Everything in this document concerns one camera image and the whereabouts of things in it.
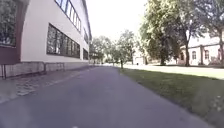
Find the asphalt road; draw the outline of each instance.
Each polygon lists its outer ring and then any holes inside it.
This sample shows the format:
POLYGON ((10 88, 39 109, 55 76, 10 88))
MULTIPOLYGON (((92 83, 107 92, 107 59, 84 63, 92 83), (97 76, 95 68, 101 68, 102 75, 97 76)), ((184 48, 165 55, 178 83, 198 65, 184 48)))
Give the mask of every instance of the asphalt road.
POLYGON ((0 105, 0 128, 211 128, 112 67, 0 105))

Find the distant building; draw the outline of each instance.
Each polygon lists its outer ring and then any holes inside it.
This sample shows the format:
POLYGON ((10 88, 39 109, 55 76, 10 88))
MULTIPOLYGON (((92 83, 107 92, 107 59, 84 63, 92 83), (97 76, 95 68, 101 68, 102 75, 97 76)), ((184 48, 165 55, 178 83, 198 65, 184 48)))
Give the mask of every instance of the distant building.
POLYGON ((88 64, 85 0, 1 0, 0 8, 0 65, 8 75, 88 64))
MULTIPOLYGON (((193 38, 189 43, 190 65, 220 65, 221 52, 219 38, 210 38, 209 34, 205 37, 193 38)), ((185 48, 181 48, 178 64, 185 64, 185 48)))

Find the sky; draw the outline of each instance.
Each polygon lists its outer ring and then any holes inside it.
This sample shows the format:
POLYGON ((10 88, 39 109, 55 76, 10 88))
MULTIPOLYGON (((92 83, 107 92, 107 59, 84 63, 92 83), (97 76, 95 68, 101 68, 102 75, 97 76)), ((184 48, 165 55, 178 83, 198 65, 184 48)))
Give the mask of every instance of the sky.
POLYGON ((125 30, 138 34, 147 0, 86 0, 93 37, 119 38, 125 30))

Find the building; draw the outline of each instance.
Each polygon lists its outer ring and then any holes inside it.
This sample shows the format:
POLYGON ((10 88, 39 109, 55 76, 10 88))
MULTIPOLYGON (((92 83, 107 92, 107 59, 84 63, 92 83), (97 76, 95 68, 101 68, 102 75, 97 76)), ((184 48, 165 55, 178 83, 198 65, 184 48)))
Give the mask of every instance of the building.
MULTIPOLYGON (((192 38, 189 42, 190 65, 221 65, 221 52, 218 37, 192 38)), ((185 48, 181 48, 178 64, 186 62, 185 48)))
POLYGON ((92 35, 85 0, 1 0, 0 16, 2 75, 88 64, 92 35))

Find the lawn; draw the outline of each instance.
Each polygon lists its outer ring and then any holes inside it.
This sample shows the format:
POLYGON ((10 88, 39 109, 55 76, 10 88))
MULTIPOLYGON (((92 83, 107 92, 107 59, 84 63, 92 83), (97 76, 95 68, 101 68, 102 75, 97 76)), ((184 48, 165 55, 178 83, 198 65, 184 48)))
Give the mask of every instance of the lawn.
POLYGON ((120 71, 217 128, 224 127, 223 80, 136 69, 120 71))

